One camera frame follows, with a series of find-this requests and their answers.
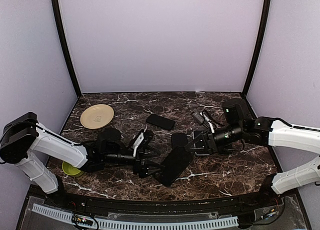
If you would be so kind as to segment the lavender phone case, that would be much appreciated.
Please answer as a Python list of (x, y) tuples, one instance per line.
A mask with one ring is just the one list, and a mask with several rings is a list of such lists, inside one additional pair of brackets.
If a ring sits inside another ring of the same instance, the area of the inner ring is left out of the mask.
[[(202, 132), (203, 132), (204, 130), (194, 130), (193, 131), (193, 133), (192, 133), (192, 136), (193, 136), (193, 139), (195, 139), (198, 135), (200, 135)], [(194, 143), (194, 147), (195, 148), (204, 148), (204, 146), (203, 146), (203, 142), (202, 142), (202, 140), (199, 140), (198, 142), (196, 142), (196, 143)], [(199, 153), (199, 152), (195, 152), (194, 153), (196, 156), (201, 156), (201, 157), (203, 157), (203, 156), (209, 156), (209, 154), (208, 153)]]

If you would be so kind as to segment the pink phone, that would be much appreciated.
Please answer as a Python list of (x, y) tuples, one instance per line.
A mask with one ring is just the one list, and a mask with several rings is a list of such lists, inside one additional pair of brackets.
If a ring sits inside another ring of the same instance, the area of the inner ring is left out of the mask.
[(188, 136), (185, 133), (174, 133), (171, 135), (172, 148), (184, 147), (188, 144)]

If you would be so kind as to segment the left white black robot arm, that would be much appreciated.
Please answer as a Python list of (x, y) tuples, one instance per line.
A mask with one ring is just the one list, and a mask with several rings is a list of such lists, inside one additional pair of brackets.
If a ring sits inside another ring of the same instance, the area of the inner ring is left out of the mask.
[(122, 142), (115, 128), (100, 132), (96, 140), (76, 143), (51, 132), (28, 112), (5, 125), (0, 138), (1, 164), (13, 164), (35, 182), (60, 208), (67, 208), (70, 196), (64, 192), (62, 181), (37, 158), (35, 152), (60, 159), (85, 173), (102, 171), (106, 164), (132, 166), (133, 173), (146, 178), (164, 170), (145, 154), (154, 134), (141, 129), (130, 146)]

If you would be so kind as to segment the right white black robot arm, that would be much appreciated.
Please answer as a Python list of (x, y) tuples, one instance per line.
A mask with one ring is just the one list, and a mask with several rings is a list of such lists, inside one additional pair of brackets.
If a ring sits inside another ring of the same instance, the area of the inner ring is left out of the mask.
[[(259, 146), (320, 153), (319, 128), (290, 124), (281, 118), (252, 118), (243, 99), (228, 100), (222, 104), (222, 109), (227, 126), (198, 134), (185, 146), (186, 151), (205, 155), (222, 153), (227, 145), (241, 140)], [(292, 170), (267, 176), (256, 194), (255, 203), (266, 207), (275, 195), (310, 183), (320, 183), (319, 157)]]

